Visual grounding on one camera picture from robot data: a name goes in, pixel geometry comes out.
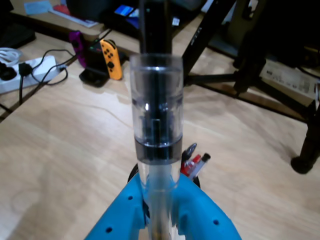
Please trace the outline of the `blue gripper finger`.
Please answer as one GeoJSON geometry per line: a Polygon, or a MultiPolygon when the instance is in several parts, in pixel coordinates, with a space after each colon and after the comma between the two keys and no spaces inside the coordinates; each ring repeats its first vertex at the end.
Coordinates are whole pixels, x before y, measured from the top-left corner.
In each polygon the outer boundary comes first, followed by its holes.
{"type": "Polygon", "coordinates": [[[136,174],[110,204],[87,240],[137,240],[146,227],[140,176],[136,174]]]}
{"type": "Polygon", "coordinates": [[[221,208],[184,174],[176,188],[176,224],[187,240],[240,240],[221,208]]]}

